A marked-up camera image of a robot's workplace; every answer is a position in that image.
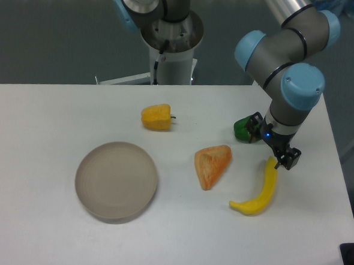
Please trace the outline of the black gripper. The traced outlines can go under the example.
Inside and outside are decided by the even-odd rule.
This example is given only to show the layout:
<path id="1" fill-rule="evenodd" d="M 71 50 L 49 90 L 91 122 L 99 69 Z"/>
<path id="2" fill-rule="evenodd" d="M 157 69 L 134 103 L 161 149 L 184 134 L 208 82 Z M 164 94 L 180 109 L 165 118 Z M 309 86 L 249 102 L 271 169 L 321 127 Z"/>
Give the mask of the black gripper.
<path id="1" fill-rule="evenodd" d="M 262 139 L 269 145 L 277 159 L 275 169 L 284 167 L 290 170 L 298 163 L 301 151 L 289 146 L 292 139 L 290 125 L 282 124 L 271 115 L 263 118 L 259 112 L 255 112 L 248 118 L 245 129 L 249 135 L 248 142 L 254 143 Z"/>

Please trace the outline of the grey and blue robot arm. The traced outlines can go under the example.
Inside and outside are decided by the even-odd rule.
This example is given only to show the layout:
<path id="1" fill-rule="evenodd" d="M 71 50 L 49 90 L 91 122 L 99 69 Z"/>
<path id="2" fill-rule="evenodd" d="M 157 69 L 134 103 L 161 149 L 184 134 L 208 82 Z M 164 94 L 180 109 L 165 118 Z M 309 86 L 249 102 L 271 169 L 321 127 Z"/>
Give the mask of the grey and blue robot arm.
<path id="1" fill-rule="evenodd" d="M 191 10 L 191 0 L 113 0 L 128 30 L 139 31 L 148 46 L 153 85 L 188 85 L 193 53 L 204 26 Z M 340 22 L 330 11 L 315 9 L 310 0 L 265 0 L 281 29 L 274 35 L 251 31 L 236 45 L 238 65 L 271 97 L 266 115 L 252 115 L 246 129 L 250 140 L 261 139 L 291 169 L 301 151 L 290 142 L 319 102 L 325 89 L 322 72 L 306 59 L 334 44 Z"/>

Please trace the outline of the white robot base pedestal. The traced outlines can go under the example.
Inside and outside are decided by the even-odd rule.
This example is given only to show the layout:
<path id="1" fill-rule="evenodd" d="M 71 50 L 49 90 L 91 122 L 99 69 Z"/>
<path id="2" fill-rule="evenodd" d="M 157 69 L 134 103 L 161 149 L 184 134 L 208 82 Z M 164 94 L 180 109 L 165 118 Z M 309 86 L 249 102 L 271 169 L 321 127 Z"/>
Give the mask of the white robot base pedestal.
<path id="1" fill-rule="evenodd" d="M 190 85 L 197 64 L 194 51 L 203 38 L 201 18 L 189 11 L 175 23 L 158 20 L 140 30 L 148 47 L 149 72 L 118 79 L 104 80 L 100 85 Z"/>

